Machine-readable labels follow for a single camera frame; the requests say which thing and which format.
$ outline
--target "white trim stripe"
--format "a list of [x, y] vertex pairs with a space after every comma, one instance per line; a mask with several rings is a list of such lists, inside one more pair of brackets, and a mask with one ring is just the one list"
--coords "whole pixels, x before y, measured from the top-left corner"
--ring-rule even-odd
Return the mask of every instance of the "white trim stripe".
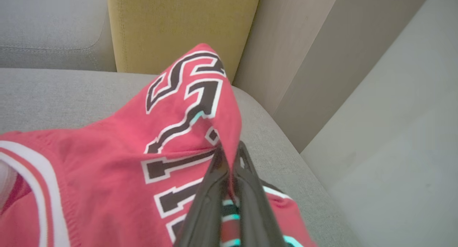
[[281, 197], [281, 198], [283, 198], [283, 199], [291, 199], [290, 196], [288, 196], [288, 195], [286, 195], [286, 194], [284, 194], [284, 193], [280, 193], [280, 192], [277, 191], [277, 190], [273, 190], [272, 188], [269, 188], [269, 187], [267, 187], [267, 186], [263, 186], [262, 188], [264, 188], [264, 191], [265, 191], [266, 193], [270, 193], [270, 194], [273, 194], [273, 195], [277, 195], [277, 196], [279, 196], [279, 197]]
[[234, 202], [232, 200], [224, 200], [223, 201], [223, 206], [227, 206], [227, 205], [234, 205]]
[[31, 190], [33, 191], [33, 195], [35, 196], [36, 200], [36, 205], [38, 207], [38, 220], [40, 227], [39, 247], [47, 247], [48, 222], [46, 219], [46, 204], [44, 201], [44, 195], [43, 191], [41, 190], [40, 184], [26, 167], [24, 167], [21, 163], [17, 162], [12, 157], [6, 155], [3, 152], [0, 152], [0, 160], [8, 164], [10, 167], [16, 170], [22, 177], [24, 177], [24, 179], [30, 186]]
[[[62, 202], [60, 199], [60, 192], [59, 192], [59, 185], [57, 184], [56, 174], [52, 167], [52, 164], [40, 153], [30, 149], [22, 144], [10, 142], [10, 141], [0, 141], [0, 148], [7, 149], [14, 154], [20, 156], [24, 160], [26, 160], [30, 165], [32, 165], [43, 177], [46, 185], [48, 187], [49, 196], [51, 200], [51, 213], [52, 213], [52, 223], [54, 228], [54, 245], [59, 247], [70, 247], [70, 239], [68, 237], [68, 229], [67, 223], [65, 222], [64, 212], [62, 210]], [[10, 159], [10, 162], [7, 161], [8, 165], [15, 168], [17, 167], [16, 164], [20, 164], [18, 161], [14, 159]], [[35, 177], [28, 171], [23, 171], [26, 175], [24, 176], [20, 171], [18, 171], [27, 182], [35, 180]]]

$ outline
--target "beige wall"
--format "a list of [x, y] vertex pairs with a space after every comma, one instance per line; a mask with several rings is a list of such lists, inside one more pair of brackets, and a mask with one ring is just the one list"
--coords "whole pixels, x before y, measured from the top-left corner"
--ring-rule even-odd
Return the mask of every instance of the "beige wall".
[[427, 0], [301, 153], [364, 246], [458, 246], [458, 0]]
[[335, 0], [260, 0], [234, 85], [270, 115], [306, 56]]
[[260, 0], [234, 84], [302, 151], [424, 1]]

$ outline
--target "gray sofa cushion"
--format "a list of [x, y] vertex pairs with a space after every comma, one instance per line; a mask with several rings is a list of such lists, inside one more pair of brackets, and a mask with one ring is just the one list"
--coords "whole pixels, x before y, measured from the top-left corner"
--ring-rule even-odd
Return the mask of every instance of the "gray sofa cushion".
[[107, 0], [0, 0], [0, 67], [116, 71]]
[[[0, 133], [79, 128], [108, 117], [155, 76], [39, 69], [0, 69]], [[260, 177], [299, 205], [321, 247], [360, 246], [326, 191], [268, 113], [233, 87], [242, 140]]]

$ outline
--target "teal accent stripe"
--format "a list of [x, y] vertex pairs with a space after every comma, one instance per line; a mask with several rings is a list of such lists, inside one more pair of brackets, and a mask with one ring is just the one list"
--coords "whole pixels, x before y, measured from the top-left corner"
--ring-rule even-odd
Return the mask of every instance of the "teal accent stripe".
[[196, 114], [196, 116], [191, 120], [190, 124], [193, 125], [196, 123], [196, 121], [203, 115], [203, 111], [200, 111], [199, 113]]
[[220, 247], [236, 247], [236, 246], [240, 246], [240, 239], [234, 239], [234, 240], [230, 240], [230, 241], [227, 241], [227, 242], [220, 242], [219, 246]]
[[296, 241], [296, 239], [294, 239], [293, 237], [283, 236], [283, 238], [285, 239], [285, 242], [291, 244], [294, 247], [304, 247], [302, 244]]
[[240, 219], [240, 215], [238, 214], [232, 214], [232, 215], [227, 215], [227, 216], [224, 216], [221, 221], [224, 223], [226, 221], [230, 221], [230, 220], [239, 220]]

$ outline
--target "yellow cushion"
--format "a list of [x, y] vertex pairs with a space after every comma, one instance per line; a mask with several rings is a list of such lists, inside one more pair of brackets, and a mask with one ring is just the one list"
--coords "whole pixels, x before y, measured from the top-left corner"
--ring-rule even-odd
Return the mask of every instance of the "yellow cushion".
[[108, 0], [119, 72], [161, 73], [199, 43], [220, 55], [232, 82], [258, 0]]

